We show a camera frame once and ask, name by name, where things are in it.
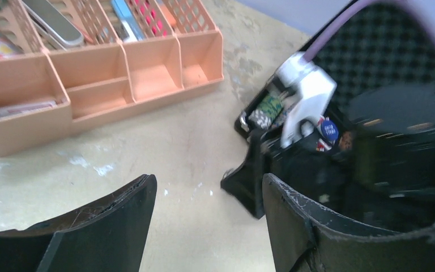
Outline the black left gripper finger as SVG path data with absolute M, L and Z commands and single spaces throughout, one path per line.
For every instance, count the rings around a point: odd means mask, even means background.
M 157 180 L 118 190 L 27 229 L 0 232 L 0 271 L 138 271 Z

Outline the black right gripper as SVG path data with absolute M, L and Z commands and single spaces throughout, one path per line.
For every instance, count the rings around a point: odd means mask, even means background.
M 333 211 L 354 202 L 345 160 L 317 150 L 317 129 L 286 148 L 266 134 L 250 133 L 243 162 L 220 187 L 256 219 L 266 213 L 276 271 L 435 271 L 435 224 L 399 233 Z

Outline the blue small blind button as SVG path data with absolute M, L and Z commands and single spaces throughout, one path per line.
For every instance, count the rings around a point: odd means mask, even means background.
M 323 119 L 319 123 L 319 129 L 324 139 L 331 144 L 334 144 L 334 142 L 339 139 L 339 129 L 333 121 Z

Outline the black poker chip case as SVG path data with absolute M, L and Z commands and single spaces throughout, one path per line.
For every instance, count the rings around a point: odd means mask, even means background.
M 338 86 L 326 115 L 340 130 L 349 101 L 392 83 L 435 85 L 435 32 L 409 1 L 352 1 L 297 52 Z

